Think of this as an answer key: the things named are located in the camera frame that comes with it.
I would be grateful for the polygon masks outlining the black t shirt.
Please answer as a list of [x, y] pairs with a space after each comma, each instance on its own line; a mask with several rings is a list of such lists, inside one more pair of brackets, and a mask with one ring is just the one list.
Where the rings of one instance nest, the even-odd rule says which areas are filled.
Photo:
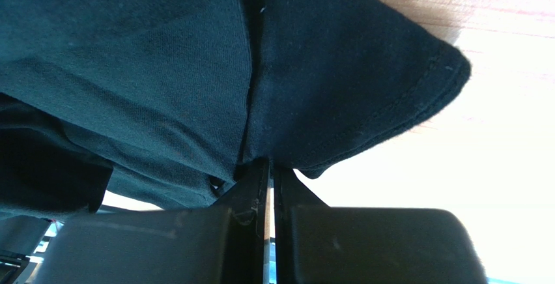
[[470, 63], [379, 0], [1, 0], [1, 217], [211, 205], [428, 120]]

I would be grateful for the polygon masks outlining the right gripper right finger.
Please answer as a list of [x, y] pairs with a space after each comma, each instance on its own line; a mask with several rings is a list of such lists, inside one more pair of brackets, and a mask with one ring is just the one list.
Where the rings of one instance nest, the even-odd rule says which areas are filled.
[[273, 170], [279, 283], [486, 283], [467, 230], [433, 208], [331, 207]]

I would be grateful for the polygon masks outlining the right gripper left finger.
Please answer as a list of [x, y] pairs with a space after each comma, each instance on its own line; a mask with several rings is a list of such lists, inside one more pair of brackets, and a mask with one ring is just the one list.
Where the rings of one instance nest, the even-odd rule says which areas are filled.
[[257, 160], [206, 208], [76, 217], [37, 283], [266, 283], [270, 162]]

